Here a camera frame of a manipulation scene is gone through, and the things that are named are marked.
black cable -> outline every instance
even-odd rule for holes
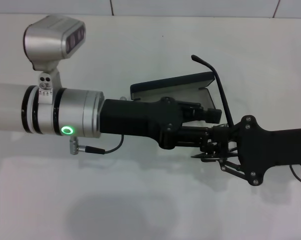
[[[223,86],[222,86],[222,83],[221,83],[221,79],[220,79],[217,71],[215,70],[215,68],[213,68],[212,65],[210,65],[208,62],[204,61],[203,59],[199,58],[196,55],[192,55],[191,59],[193,61],[199,63],[199,64],[202,64],[202,65],[206,66],[215,75],[217,86],[218,86],[218,90],[219,90],[219,93],[220,93],[221,102],[222,102],[223,107],[224,107],[225,116],[226,116],[226,119],[227,119],[228,126],[230,128],[233,127],[234,126],[233,118],[232,118],[232,115],[231,115],[231,111],[230,111],[229,105],[227,103],[227,99],[226,99],[226,96],[225,96],[225,93],[224,93],[224,89],[223,89]]]
[[[229,152],[234,152],[234,151],[236,151],[237,150],[237,146],[236,147],[233,147],[233,148],[231,148],[230,150],[229,150]]]
[[[124,142],[124,135],[121,135],[121,139],[120,139],[120,142],[119,142],[117,147],[115,147],[111,150],[105,151],[104,149],[101,149],[101,148],[97,148],[97,147],[93,147],[93,146],[86,146],[85,147],[85,153],[101,154],[101,155],[110,154],[110,153],[113,153],[116,150],[118,150],[123,145],[123,142]]]
[[[111,153],[115,152],[116,150],[118,150],[123,145],[123,142],[124,142],[124,135],[121,136],[120,142],[119,142],[117,147],[115,147],[111,150],[105,151],[104,154],[111,154]]]
[[[294,169],[293,169],[293,166],[292,165],[289,165],[289,168],[291,170],[291,173],[294,175],[294,177],[301,182],[301,179],[299,176],[297,176],[297,174],[295,173]]]

silver cylindrical joint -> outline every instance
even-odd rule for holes
[[[0,130],[98,138],[103,92],[59,92],[52,104],[38,103],[38,86],[0,83]]]
[[[104,95],[100,91],[66,89],[60,99],[58,124],[62,135],[63,127],[71,128],[77,137],[98,138],[100,136],[100,111]]]

